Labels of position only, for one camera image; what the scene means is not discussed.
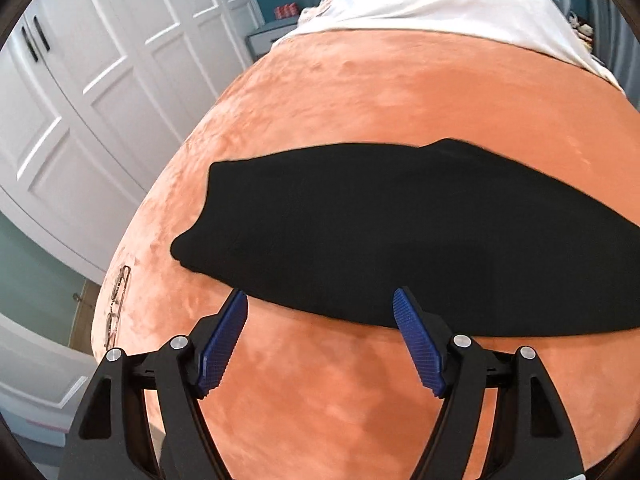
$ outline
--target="gray curtain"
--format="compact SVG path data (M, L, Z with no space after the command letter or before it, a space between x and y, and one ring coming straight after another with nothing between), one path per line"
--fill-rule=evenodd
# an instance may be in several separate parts
M640 111L640 43L612 0L589 0L595 29L593 54L613 72Z

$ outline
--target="blue rubber pad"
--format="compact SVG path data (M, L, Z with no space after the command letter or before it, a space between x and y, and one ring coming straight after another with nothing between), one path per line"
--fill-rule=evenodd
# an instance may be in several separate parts
M442 377L440 353L420 320L415 307L401 288L395 291L393 304L396 323L409 354L414 360L422 386L430 388L433 395L440 397L447 387Z
M238 292L218 323L200 359L198 387L204 395L222 380L248 314L244 292Z

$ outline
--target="eyeglasses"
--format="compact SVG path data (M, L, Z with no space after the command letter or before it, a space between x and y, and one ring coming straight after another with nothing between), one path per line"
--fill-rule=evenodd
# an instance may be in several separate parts
M118 278L113 284L113 289L111 289L111 304L109 306L107 325L104 331L104 347L107 351L115 346L116 333L120 322L120 311L122 310L122 302L124 301L124 294L127 290L130 275L131 267L128 265L122 266ZM113 311L114 305L116 305L116 312Z

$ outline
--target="white wardrobe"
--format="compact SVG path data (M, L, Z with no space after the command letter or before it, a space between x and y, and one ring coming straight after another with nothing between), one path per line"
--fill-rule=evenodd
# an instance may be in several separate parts
M0 211L101 283L261 23L255 0L34 0L0 51Z

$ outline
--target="silver screw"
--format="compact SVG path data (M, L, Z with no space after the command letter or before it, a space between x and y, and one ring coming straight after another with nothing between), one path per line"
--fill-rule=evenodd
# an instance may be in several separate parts
M174 350L179 350L180 348L184 348L189 343L189 340L185 338L183 335L179 335L171 339L171 348Z
M460 348L469 348L471 346L471 338L463 334L455 336L455 338L453 338L453 342Z
M520 349L520 355L525 359L533 359L536 356L536 351L530 346L523 346Z
M122 350L119 348L112 348L107 352L107 361L114 362L122 357Z

